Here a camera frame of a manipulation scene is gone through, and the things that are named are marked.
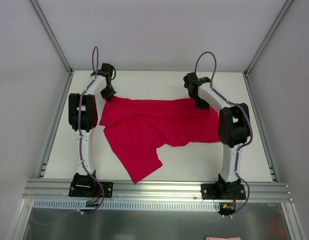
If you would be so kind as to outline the red t-shirt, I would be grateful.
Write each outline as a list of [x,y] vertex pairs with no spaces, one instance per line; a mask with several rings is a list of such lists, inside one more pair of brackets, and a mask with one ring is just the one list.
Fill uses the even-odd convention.
[[191,98],[175,100],[113,97],[105,103],[99,125],[134,184],[163,163],[157,149],[169,145],[218,143],[218,113],[197,108]]

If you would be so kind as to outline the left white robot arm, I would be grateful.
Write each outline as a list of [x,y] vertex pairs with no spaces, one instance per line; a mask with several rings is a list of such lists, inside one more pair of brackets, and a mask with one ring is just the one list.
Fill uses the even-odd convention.
[[68,122],[74,130],[77,143],[77,170],[80,176],[96,174],[93,160],[93,135],[107,101],[116,91],[112,77],[107,73],[91,75],[88,84],[79,93],[68,96]]

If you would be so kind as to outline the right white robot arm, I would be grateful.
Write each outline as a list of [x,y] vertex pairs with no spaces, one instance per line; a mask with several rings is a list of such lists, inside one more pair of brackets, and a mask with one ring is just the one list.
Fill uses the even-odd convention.
[[223,144],[223,161],[216,192],[220,198],[227,199],[241,185],[239,165],[242,148],[253,139],[249,107],[245,103],[229,101],[218,92],[208,77],[183,81],[189,97],[198,108],[212,107],[218,112],[217,134]]

